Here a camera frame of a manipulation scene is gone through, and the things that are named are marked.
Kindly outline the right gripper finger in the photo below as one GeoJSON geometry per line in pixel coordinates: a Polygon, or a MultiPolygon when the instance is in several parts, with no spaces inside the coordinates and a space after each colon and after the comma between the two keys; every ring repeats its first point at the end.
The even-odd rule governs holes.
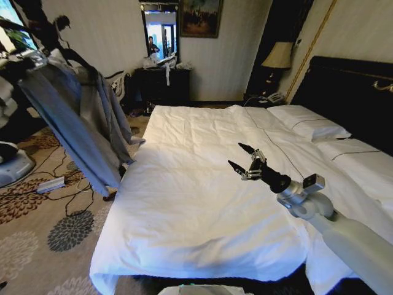
{"type": "Polygon", "coordinates": [[[248,180],[258,180],[261,178],[262,171],[261,169],[259,170],[246,170],[237,163],[232,162],[231,160],[227,160],[227,162],[230,164],[232,169],[241,176],[241,179],[243,181],[248,181],[248,180]]]}
{"type": "Polygon", "coordinates": [[[251,146],[243,143],[238,143],[238,145],[251,156],[252,160],[259,159],[262,163],[267,162],[266,157],[264,156],[264,154],[260,149],[254,149],[251,146]]]}

